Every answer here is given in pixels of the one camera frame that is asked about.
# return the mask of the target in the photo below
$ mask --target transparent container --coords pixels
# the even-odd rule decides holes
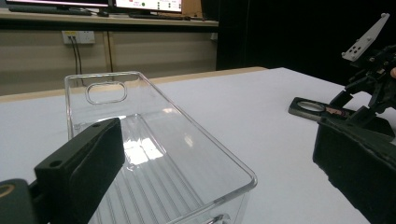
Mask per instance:
[[[90,223],[241,223],[254,173],[138,72],[65,78],[69,138],[120,118],[125,163]]]

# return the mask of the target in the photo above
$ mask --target white table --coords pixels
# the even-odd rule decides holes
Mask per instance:
[[[285,68],[157,86],[256,173],[243,223],[368,223],[312,162],[318,125],[288,113],[296,96],[328,103],[344,87]],[[346,107],[368,101],[360,93]],[[381,117],[393,124],[393,113]],[[0,115],[0,180],[32,182],[67,141],[64,96],[2,103]]]

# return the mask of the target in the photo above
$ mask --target power outlet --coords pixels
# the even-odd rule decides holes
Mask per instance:
[[[62,38],[66,45],[72,44],[70,38],[78,44],[94,44],[95,35],[93,31],[62,31]]]

